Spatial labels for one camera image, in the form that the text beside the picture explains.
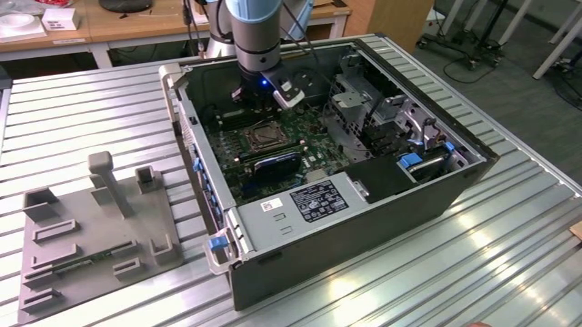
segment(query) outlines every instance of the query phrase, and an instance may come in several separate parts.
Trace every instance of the warning label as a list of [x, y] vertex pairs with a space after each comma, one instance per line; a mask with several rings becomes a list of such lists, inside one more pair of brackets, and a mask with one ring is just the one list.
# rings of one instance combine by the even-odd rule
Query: warning label
[[292, 192], [291, 198], [310, 223], [350, 207], [331, 181]]

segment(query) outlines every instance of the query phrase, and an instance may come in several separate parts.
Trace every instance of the gray plastic base plate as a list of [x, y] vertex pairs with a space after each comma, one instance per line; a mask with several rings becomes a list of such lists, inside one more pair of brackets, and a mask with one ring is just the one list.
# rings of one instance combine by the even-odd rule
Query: gray plastic base plate
[[[155, 175], [162, 181], [159, 172]], [[119, 181], [119, 189], [134, 211], [127, 218], [107, 189], [98, 195], [92, 194], [95, 189], [78, 191], [59, 197], [58, 202], [40, 204], [35, 203], [39, 196], [35, 198], [32, 192], [34, 211], [42, 206], [48, 215], [36, 221], [27, 217], [24, 226], [20, 324], [182, 264], [179, 236], [163, 185], [142, 194], [136, 179], [127, 178]], [[55, 200], [48, 189], [36, 194], [40, 202], [46, 198]]]

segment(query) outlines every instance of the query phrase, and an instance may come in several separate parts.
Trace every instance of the cable on floor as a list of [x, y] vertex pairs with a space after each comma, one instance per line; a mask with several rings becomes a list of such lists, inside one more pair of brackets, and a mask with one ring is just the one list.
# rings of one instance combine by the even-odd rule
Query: cable on floor
[[491, 74], [493, 71], [494, 71], [495, 68], [497, 68], [497, 67], [493, 67], [487, 72], [485, 72], [485, 73], [483, 73], [479, 77], [477, 77], [477, 79], [474, 79], [474, 80], [459, 80], [458, 78], [455, 78], [455, 77], [451, 76], [451, 74], [447, 72], [446, 69], [450, 67], [450, 65], [453, 65], [454, 63], [458, 63], [458, 62], [461, 62], [461, 61], [463, 61], [463, 60], [466, 60], [466, 57], [465, 57], [465, 56], [462, 56], [461, 58], [453, 60], [450, 63], [447, 63], [447, 64], [443, 66], [443, 74], [445, 74], [445, 75], [446, 75], [451, 80], [454, 80], [455, 82], [459, 82], [459, 83], [462, 83], [462, 84], [474, 84], [474, 83], [477, 83], [479, 80], [483, 79], [485, 76], [487, 76], [489, 74]]

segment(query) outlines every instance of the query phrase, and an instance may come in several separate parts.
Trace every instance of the gray floor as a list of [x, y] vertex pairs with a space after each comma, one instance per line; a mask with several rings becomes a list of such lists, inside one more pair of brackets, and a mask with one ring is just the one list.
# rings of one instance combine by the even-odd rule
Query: gray floor
[[[437, 8], [449, 10], [453, 0], [438, 0]], [[458, 17], [469, 10], [471, 1], [466, 1]], [[495, 5], [487, 4], [475, 26], [481, 35], [482, 28]], [[506, 10], [493, 31], [498, 40], [514, 14]], [[461, 84], [443, 74], [443, 66], [461, 57], [458, 52], [434, 44], [417, 49], [414, 57], [461, 91], [477, 106], [522, 139], [534, 150], [558, 166], [558, 168], [582, 184], [582, 112], [574, 109], [557, 95], [547, 78], [534, 80], [537, 70], [554, 46], [547, 43], [553, 32], [533, 22], [523, 20], [509, 44], [503, 47], [506, 59], [495, 71], [475, 84]], [[571, 56], [582, 47], [573, 44], [566, 56]], [[459, 80], [474, 80], [490, 69], [483, 65], [469, 71], [454, 64], [447, 72]], [[575, 81], [582, 90], [582, 78]]]

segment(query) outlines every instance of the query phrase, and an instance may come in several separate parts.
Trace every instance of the metal slotted surface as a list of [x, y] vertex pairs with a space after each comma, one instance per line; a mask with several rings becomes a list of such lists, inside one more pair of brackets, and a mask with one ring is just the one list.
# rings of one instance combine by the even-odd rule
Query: metal slotted surface
[[187, 263], [36, 325], [582, 324], [581, 242], [567, 230], [582, 215], [579, 186], [387, 39], [363, 38], [502, 156], [446, 213], [235, 312], [200, 248], [204, 224], [155, 82], [160, 63], [16, 81], [0, 156], [0, 326], [16, 324], [21, 192], [40, 179], [58, 194], [90, 187], [84, 157], [104, 144], [118, 178], [142, 164], [164, 172]]

